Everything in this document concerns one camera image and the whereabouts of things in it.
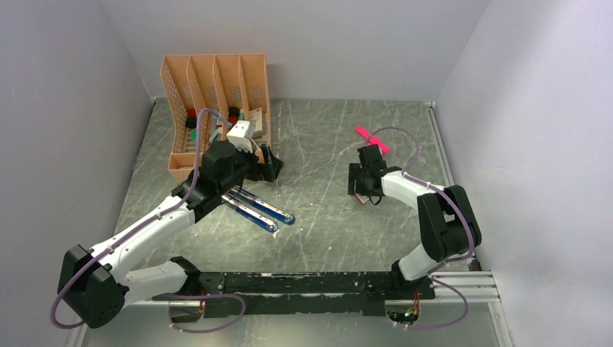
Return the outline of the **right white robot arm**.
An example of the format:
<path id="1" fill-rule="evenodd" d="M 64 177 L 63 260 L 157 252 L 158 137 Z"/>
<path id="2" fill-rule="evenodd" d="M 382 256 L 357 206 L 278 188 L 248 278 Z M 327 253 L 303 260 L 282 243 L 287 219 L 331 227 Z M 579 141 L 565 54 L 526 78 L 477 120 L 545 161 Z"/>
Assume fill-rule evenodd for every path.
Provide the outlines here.
<path id="1" fill-rule="evenodd" d="M 472 257 L 482 235 L 463 187 L 438 186 L 388 166 L 376 145 L 360 147 L 358 154 L 359 162 L 349 166 L 348 194 L 373 205 L 391 198 L 419 217 L 419 245 L 392 265 L 396 275 L 390 290 L 396 298 L 408 299 L 418 288 L 417 280 L 443 264 Z"/>

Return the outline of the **red white staple box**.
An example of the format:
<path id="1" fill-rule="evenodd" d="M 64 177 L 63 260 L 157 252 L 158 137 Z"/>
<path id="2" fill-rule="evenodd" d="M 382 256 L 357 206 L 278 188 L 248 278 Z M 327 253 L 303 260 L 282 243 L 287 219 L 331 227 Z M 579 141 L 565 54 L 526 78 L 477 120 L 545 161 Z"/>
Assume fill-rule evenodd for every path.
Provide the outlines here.
<path id="1" fill-rule="evenodd" d="M 367 202 L 372 203 L 372 197 L 370 193 L 362 194 L 362 193 L 355 192 L 353 195 L 363 205 L 365 205 Z"/>

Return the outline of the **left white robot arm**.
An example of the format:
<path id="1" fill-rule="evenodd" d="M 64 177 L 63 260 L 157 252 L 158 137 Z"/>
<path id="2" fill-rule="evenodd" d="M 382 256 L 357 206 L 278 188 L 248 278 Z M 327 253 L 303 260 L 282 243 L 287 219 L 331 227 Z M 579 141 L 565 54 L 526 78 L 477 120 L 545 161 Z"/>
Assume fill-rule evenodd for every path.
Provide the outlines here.
<path id="1" fill-rule="evenodd" d="M 146 269 L 133 268 L 146 252 L 221 206 L 223 195 L 234 187 L 246 180 L 274 182 L 285 163 L 268 145 L 260 149 L 263 162 L 228 140 L 213 143 L 205 152 L 196 153 L 188 178 L 145 217 L 89 249 L 78 244 L 68 250 L 62 262 L 58 296 L 51 308 L 52 323 L 67 328 L 56 318 L 61 301 L 81 319 L 70 328 L 98 328 L 142 299 L 197 299 L 202 292 L 200 271 L 184 257 L 173 257 Z"/>

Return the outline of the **blue stapler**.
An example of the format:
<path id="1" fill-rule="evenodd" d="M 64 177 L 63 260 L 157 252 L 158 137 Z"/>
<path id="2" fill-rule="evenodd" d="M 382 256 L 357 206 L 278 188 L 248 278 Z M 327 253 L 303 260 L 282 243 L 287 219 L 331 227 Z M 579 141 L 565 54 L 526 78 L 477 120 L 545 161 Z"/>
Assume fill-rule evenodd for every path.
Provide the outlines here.
<path id="1" fill-rule="evenodd" d="M 247 207 L 242 202 L 239 202 L 238 200 L 231 198 L 228 195 L 223 195 L 222 200 L 226 204 L 231 206 L 235 212 L 250 220 L 254 224 L 258 225 L 260 228 L 266 230 L 267 232 L 273 234 L 278 230 L 278 224 L 275 221 L 261 215 L 250 207 Z"/>
<path id="2" fill-rule="evenodd" d="M 272 205 L 261 197 L 258 197 L 257 195 L 252 194 L 251 192 L 248 192 L 243 188 L 233 188 L 231 191 L 233 192 L 233 195 L 235 197 L 243 199 L 251 206 L 268 214 L 271 217 L 274 217 L 282 223 L 285 223 L 286 225 L 291 225 L 295 223 L 296 218 L 294 214 Z"/>

